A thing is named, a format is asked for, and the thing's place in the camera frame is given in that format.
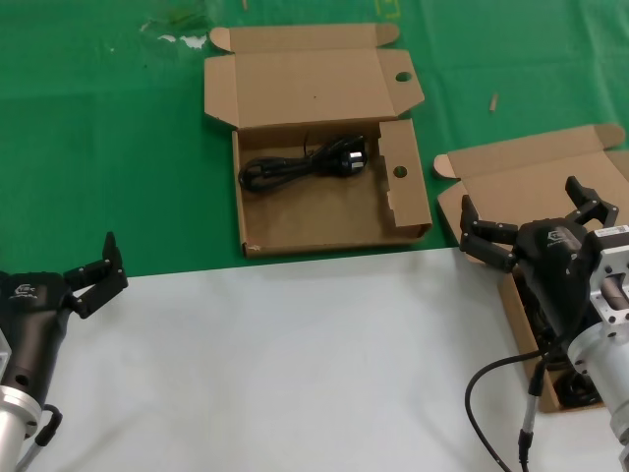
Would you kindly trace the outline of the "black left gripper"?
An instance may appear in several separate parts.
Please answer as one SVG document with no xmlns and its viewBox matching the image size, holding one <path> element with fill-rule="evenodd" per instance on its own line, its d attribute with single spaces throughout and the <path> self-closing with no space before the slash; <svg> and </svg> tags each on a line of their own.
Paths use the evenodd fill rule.
<svg viewBox="0 0 629 472">
<path fill-rule="evenodd" d="M 83 320 L 129 286 L 113 232 L 99 261 L 67 271 L 1 274 L 1 331 L 11 348 L 1 385 L 44 400 L 71 310 Z"/>
</svg>

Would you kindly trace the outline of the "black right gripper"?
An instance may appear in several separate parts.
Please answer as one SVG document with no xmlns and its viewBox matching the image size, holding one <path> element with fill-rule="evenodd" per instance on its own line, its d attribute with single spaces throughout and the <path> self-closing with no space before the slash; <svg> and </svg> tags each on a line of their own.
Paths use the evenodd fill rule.
<svg viewBox="0 0 629 472">
<path fill-rule="evenodd" d="M 587 327 L 590 306 L 590 275 L 580 260 L 588 230 L 597 220 L 613 227 L 618 208 L 604 201 L 575 176 L 566 180 L 565 191 L 575 209 L 566 217 L 545 218 L 514 224 L 482 220 L 469 195 L 461 201 L 459 249 L 502 272 L 517 263 L 536 296 L 545 317 L 561 340 L 573 340 Z"/>
</svg>

